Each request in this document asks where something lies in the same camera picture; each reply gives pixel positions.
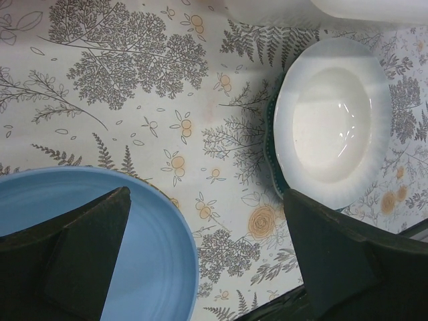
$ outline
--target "plastic tablecloth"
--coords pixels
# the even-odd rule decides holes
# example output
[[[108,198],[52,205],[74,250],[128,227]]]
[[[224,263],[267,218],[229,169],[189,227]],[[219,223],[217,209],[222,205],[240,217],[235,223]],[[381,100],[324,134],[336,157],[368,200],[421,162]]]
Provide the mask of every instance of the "plastic tablecloth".
[[[393,233],[428,217],[428,29],[255,27],[220,3],[0,0],[0,175],[90,165],[165,192],[197,244],[193,320],[233,320],[302,283],[263,112],[320,39],[368,46],[393,102],[385,163],[343,213]]]

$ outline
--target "printed tablecloth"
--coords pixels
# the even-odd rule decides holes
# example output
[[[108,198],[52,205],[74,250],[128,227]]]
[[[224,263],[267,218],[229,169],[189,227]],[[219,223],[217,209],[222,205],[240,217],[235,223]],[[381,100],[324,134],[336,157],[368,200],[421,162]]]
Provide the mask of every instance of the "printed tablecloth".
[[[391,143],[344,213],[393,233],[428,217],[428,29],[254,27],[222,1],[0,0],[0,175],[92,165],[148,180],[197,243],[193,320],[233,320],[302,283],[263,158],[263,111],[310,44],[379,57]]]

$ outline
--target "dark green object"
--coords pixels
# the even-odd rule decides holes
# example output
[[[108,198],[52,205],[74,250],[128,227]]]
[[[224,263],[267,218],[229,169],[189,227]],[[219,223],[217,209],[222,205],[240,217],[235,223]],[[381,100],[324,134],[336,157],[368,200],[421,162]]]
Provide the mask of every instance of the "dark green object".
[[[99,320],[130,203],[121,187],[0,237],[0,320]]]
[[[428,244],[287,190],[284,210],[304,285],[239,318],[426,320]]]

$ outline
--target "leaf print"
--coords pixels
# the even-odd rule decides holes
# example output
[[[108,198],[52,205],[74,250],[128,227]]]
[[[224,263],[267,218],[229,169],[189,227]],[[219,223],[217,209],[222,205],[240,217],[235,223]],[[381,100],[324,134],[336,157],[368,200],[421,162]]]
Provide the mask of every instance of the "leaf print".
[[[68,130],[62,129],[62,128],[55,130],[55,132],[58,134],[61,134],[61,135],[67,135],[68,134]]]
[[[0,32],[0,40],[4,41],[8,45],[14,45],[16,42],[16,35],[9,30],[2,30]]]
[[[247,204],[248,206],[251,206],[251,207],[259,206],[259,199],[256,199],[256,198],[255,198],[255,195],[254,195],[253,193],[252,193],[252,194],[245,195],[245,196],[242,196],[242,197],[241,197],[241,200],[242,200],[245,204]]]
[[[253,303],[251,304],[251,310],[255,310],[259,307],[259,304],[257,303],[257,294],[254,292],[254,298]]]
[[[428,102],[425,102],[425,108],[428,112]],[[415,140],[423,140],[427,142],[428,132],[428,115],[422,109],[422,122],[419,122],[418,128],[416,129]]]
[[[244,298],[241,291],[236,290],[236,292],[238,293],[238,298],[239,298],[237,312],[230,312],[231,308],[226,309],[226,308],[204,307],[204,310],[214,313],[214,315],[217,317],[219,321],[232,321],[236,318],[246,315],[250,311],[250,309],[248,308],[249,302],[247,302],[247,300]],[[258,308],[257,294],[254,292],[254,297],[251,304],[251,310],[254,310],[256,308]]]
[[[12,0],[0,0],[0,10],[6,9],[12,4]]]
[[[35,53],[36,55],[41,55],[41,56],[44,56],[45,54],[40,50],[40,49],[37,49],[36,47],[30,47],[30,50],[33,52],[33,53]]]
[[[230,310],[230,308],[211,308],[211,307],[204,307],[204,310],[208,310],[217,317],[218,321],[232,321],[236,319],[235,314],[236,312],[233,312]]]
[[[28,31],[33,29],[36,25],[38,25],[43,17],[43,12],[34,11],[24,15],[16,25],[16,29],[20,31]]]
[[[0,27],[10,27],[11,26],[11,15],[4,15],[0,17]]]
[[[94,136],[96,140],[99,150],[98,152],[100,153],[100,156],[98,156],[98,166],[102,167],[103,169],[113,169],[116,165],[113,163],[113,160],[111,159],[112,156],[107,151],[107,147],[96,133],[93,132],[92,136]]]
[[[48,154],[49,157],[53,158],[55,161],[59,161],[59,166],[79,166],[83,159],[82,156],[79,156],[78,159],[75,160],[74,154],[71,154],[70,157],[68,157],[66,152],[60,152],[59,150],[53,150],[48,147],[40,146],[37,144],[31,145],[32,147],[40,149],[42,152],[45,152],[45,154]]]
[[[134,139],[132,143],[136,146],[144,146],[144,143],[139,139]]]
[[[121,170],[124,171],[126,174],[132,177],[138,177],[134,168],[134,164],[132,163],[131,153],[129,151],[128,145],[125,146],[125,157],[123,158],[122,166],[123,167],[121,168]]]
[[[201,44],[191,35],[166,36],[164,21],[155,14],[129,12],[122,3],[111,7],[105,0],[59,0],[49,18],[48,41],[85,49],[68,76],[89,104],[121,109],[137,85],[174,99],[183,81],[199,89],[207,76]]]
[[[229,20],[231,31],[224,31],[225,38],[220,52],[237,52],[242,57],[244,54],[253,62],[254,45],[260,62],[264,63],[267,55],[269,65],[274,65],[276,52],[281,48],[282,69],[286,68],[286,62],[291,53],[298,56],[311,41],[319,41],[318,30],[296,29],[285,27],[257,27],[243,23],[234,23]]]
[[[15,168],[12,173],[18,173],[19,167]],[[11,174],[11,167],[3,167],[3,164],[0,163],[0,176]]]

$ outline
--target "stacked plates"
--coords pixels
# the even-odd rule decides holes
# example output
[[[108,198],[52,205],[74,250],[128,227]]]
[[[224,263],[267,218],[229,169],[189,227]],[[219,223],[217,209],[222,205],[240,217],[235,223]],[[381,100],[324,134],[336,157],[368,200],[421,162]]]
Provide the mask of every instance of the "stacked plates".
[[[392,118],[387,78],[365,46],[323,40],[288,70],[267,109],[268,127],[272,116],[274,147],[268,129],[265,153],[277,192],[289,186],[340,209],[364,193],[383,163]]]

